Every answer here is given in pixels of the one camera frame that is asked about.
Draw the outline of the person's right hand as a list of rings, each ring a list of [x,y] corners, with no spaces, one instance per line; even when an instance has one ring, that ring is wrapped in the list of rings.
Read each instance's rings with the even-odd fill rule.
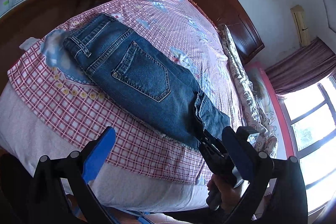
[[[215,186],[222,195],[221,208],[226,213],[230,213],[239,203],[240,198],[243,196],[244,192],[249,186],[249,182],[243,181],[239,187],[232,188],[232,186],[224,182],[220,176],[213,174],[211,180],[209,180],[207,184],[208,190],[212,190]]]

